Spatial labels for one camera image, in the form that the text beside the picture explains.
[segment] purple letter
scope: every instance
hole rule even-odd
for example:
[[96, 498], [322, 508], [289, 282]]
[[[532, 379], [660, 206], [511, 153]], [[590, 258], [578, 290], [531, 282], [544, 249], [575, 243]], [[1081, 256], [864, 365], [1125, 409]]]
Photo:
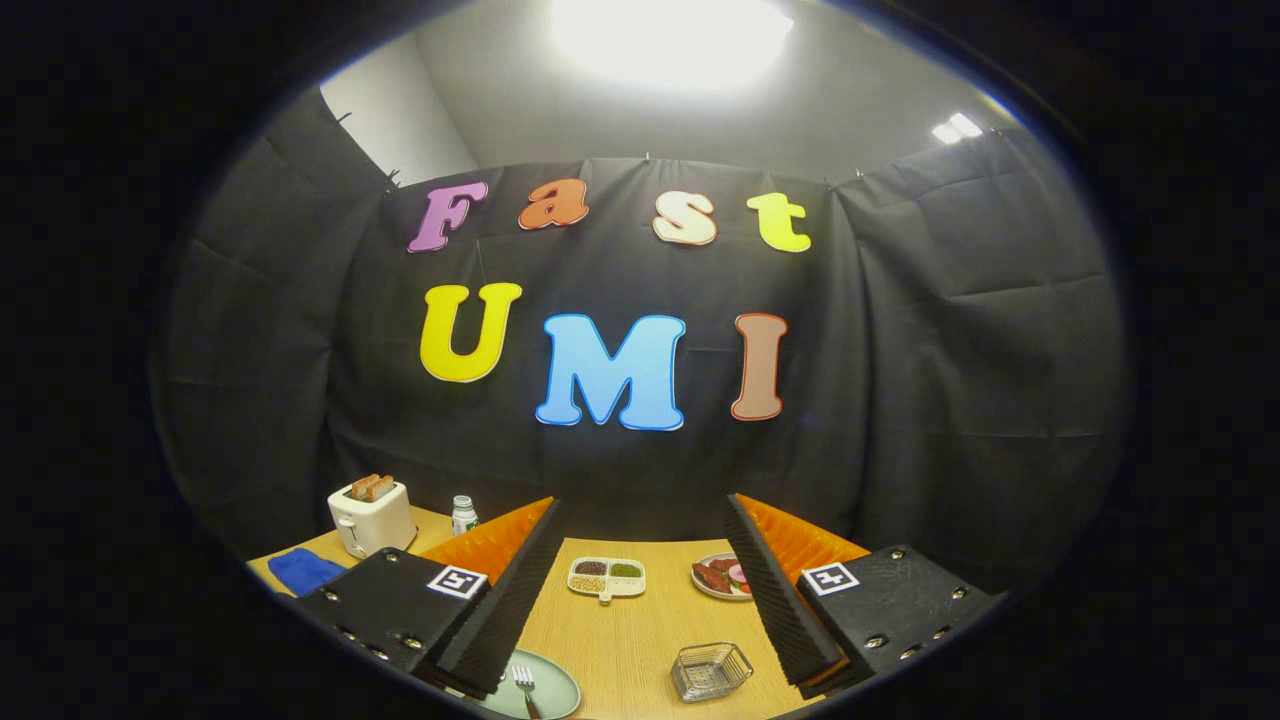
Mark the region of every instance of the purple letter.
[[489, 195], [489, 186], [483, 182], [440, 187], [428, 192], [426, 214], [422, 215], [422, 225], [417, 228], [417, 237], [408, 243], [408, 251], [422, 252], [444, 247], [449, 242], [449, 238], [444, 237], [444, 224], [448, 223], [451, 231], [458, 229], [467, 217], [471, 200], [484, 200], [485, 195]]

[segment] ceiling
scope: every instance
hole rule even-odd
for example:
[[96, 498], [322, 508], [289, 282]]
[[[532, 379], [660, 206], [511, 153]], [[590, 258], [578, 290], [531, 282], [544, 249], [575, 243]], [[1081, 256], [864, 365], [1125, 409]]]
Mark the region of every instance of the ceiling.
[[[941, 142], [961, 111], [982, 128], [1012, 118], [950, 69], [847, 12], [774, 5], [795, 20], [778, 60], [719, 94], [591, 76], [553, 42], [553, 0], [477, 0], [424, 24], [435, 90], [480, 167], [584, 158], [673, 158], [842, 182]], [[663, 49], [654, 38], [654, 51]]]

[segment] foam letter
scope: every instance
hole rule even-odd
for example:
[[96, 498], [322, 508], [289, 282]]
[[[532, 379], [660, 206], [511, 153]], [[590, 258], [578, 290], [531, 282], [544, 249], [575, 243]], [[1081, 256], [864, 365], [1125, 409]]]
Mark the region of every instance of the foam letter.
[[791, 231], [791, 218], [804, 218], [805, 210], [800, 205], [792, 205], [786, 195], [769, 192], [756, 195], [746, 201], [746, 206], [760, 213], [760, 237], [769, 247], [786, 252], [803, 252], [809, 250], [809, 236], [796, 234]]
[[692, 195], [671, 190], [654, 202], [658, 215], [653, 219], [653, 232], [667, 242], [707, 245], [716, 240], [716, 222], [708, 218], [716, 208], [705, 195]]
[[444, 247], [449, 242], [449, 238], [444, 237], [445, 223], [451, 231], [458, 229], [462, 220], [467, 218], [471, 201], [479, 202], [486, 195], [489, 195], [489, 186], [483, 182], [439, 187], [428, 192], [426, 213], [422, 215], [422, 224], [417, 228], [417, 237], [408, 243], [408, 251], [422, 252]]
[[742, 333], [742, 392], [730, 409], [739, 420], [768, 420], [782, 413], [778, 388], [778, 345], [787, 322], [777, 315], [748, 313], [733, 322]]
[[586, 183], [577, 178], [552, 181], [529, 193], [532, 202], [520, 214], [520, 227], [572, 225], [586, 217]]
[[426, 320], [422, 323], [422, 342], [419, 346], [419, 357], [426, 372], [451, 383], [470, 383], [488, 375], [502, 356], [507, 315], [520, 293], [520, 286], [515, 283], [489, 283], [481, 287], [484, 320], [480, 322], [480, 342], [471, 355], [456, 355], [453, 320], [458, 316], [458, 305], [467, 299], [467, 288], [442, 284], [426, 291]]
[[675, 430], [685, 424], [676, 410], [676, 341], [685, 322], [645, 315], [631, 325], [618, 354], [609, 357], [595, 323], [586, 315], [552, 315], [543, 324], [552, 336], [552, 370], [547, 402], [534, 415], [548, 425], [576, 425], [582, 411], [573, 405], [573, 384], [595, 424], [603, 425], [631, 386], [631, 400], [618, 421], [632, 430]]

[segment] white wall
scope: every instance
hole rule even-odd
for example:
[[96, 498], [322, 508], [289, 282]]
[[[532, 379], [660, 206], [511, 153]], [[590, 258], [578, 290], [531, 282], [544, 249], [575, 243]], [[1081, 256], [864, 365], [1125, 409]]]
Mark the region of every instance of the white wall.
[[320, 83], [329, 110], [401, 186], [476, 169], [440, 101], [413, 33], [403, 35]]

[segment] plate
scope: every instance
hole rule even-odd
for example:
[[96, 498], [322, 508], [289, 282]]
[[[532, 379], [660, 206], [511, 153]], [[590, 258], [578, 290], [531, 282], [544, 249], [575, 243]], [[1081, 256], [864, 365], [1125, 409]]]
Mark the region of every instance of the plate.
[[[588, 575], [582, 573], [575, 573], [573, 570], [576, 570], [577, 566], [582, 562], [599, 562], [600, 565], [604, 565], [604, 574]], [[640, 575], [634, 578], [613, 575], [614, 565], [631, 565], [632, 568], [640, 570]], [[648, 574], [649, 573], [645, 571], [644, 569], [644, 562], [640, 562], [639, 560], [631, 560], [630, 557], [579, 557], [570, 564], [568, 575], [564, 578], [564, 584], [568, 585], [568, 589], [576, 593], [594, 594], [600, 600], [600, 605], [608, 605], [614, 596], [630, 597], [643, 593], [645, 591], [645, 587], [648, 585], [648, 582], [645, 580], [645, 577], [648, 577]], [[586, 587], [580, 584], [584, 582], [595, 582], [600, 587], [600, 589], [588, 589]]]
[[[511, 653], [511, 660], [507, 661], [507, 673], [498, 683], [498, 692], [489, 693], [489, 697], [476, 702], [476, 705], [494, 712], [500, 712], [507, 717], [527, 720], [529, 711], [525, 710], [525, 691], [516, 687], [516, 679], [511, 673], [512, 665], [524, 665], [534, 674], [534, 705], [538, 706], [538, 711], [543, 715], [544, 720], [567, 717], [582, 702], [582, 691], [579, 689], [577, 683], [573, 682], [573, 678], [563, 667], [541, 655], [516, 648]], [[454, 697], [462, 697], [462, 693], [452, 688], [447, 692]]]
[[[717, 552], [716, 555], [708, 555], [707, 557], [703, 557], [698, 562], [701, 564], [701, 565], [707, 565], [712, 560], [721, 560], [721, 559], [728, 559], [728, 557], [736, 559], [737, 555], [735, 555], [732, 552]], [[709, 588], [709, 587], [707, 587], [707, 585], [703, 584], [703, 580], [698, 577], [698, 573], [695, 573], [692, 568], [689, 569], [689, 578], [694, 582], [694, 587], [696, 587], [698, 589], [703, 591], [704, 593], [707, 593], [707, 594], [709, 594], [712, 597], [718, 597], [721, 600], [751, 600], [751, 593], [742, 592], [742, 591], [735, 588], [732, 585], [732, 583], [730, 584], [730, 587], [728, 587], [730, 592], [727, 592], [727, 593], [713, 591], [712, 588]]]

